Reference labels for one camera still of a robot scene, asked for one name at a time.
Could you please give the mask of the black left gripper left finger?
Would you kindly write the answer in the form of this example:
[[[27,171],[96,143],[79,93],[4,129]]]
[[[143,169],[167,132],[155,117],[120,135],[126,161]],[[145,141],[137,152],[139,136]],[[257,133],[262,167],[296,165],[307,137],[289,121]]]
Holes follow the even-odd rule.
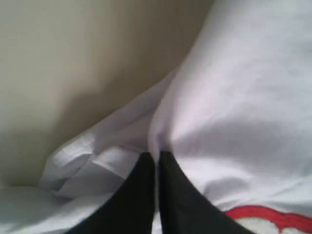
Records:
[[[155,163],[140,154],[111,198],[70,230],[72,234],[150,234],[155,212]]]

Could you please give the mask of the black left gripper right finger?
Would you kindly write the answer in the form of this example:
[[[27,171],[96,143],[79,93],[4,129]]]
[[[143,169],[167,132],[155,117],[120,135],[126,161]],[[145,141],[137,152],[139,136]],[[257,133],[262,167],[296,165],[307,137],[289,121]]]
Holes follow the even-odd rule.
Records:
[[[250,234],[208,201],[170,152],[158,161],[159,211],[164,234]]]

